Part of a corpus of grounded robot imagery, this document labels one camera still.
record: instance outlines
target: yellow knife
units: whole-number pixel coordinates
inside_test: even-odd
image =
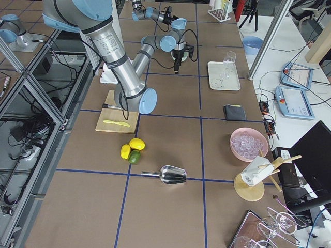
[[[103,123],[117,124],[117,125],[121,125],[121,126],[125,126],[125,127],[131,126],[129,123],[126,123],[124,121],[103,120]]]

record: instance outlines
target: metal ice scoop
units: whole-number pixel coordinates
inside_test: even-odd
[[[159,173],[141,172],[141,175],[160,177],[161,181],[166,184],[184,183],[186,181],[186,171],[171,165],[165,165]]]

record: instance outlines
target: white tray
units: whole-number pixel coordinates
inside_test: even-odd
[[[209,85],[214,90],[240,90],[240,82],[237,73],[236,65],[229,73],[228,79],[222,79],[221,74],[224,73],[225,67],[223,62],[208,62]]]

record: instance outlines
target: lime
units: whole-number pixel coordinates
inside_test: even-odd
[[[137,164],[140,160],[140,151],[133,150],[129,155],[129,163],[130,164]]]
[[[132,140],[130,140],[129,145],[132,149],[135,150],[142,150],[145,148],[145,142],[143,142],[139,138],[133,138]]]
[[[131,147],[128,144],[122,145],[121,148],[121,158],[128,159],[131,153]]]

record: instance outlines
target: blue bowl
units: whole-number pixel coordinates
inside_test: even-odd
[[[246,55],[255,55],[261,48],[263,40],[255,36],[246,36],[243,39],[243,46]]]

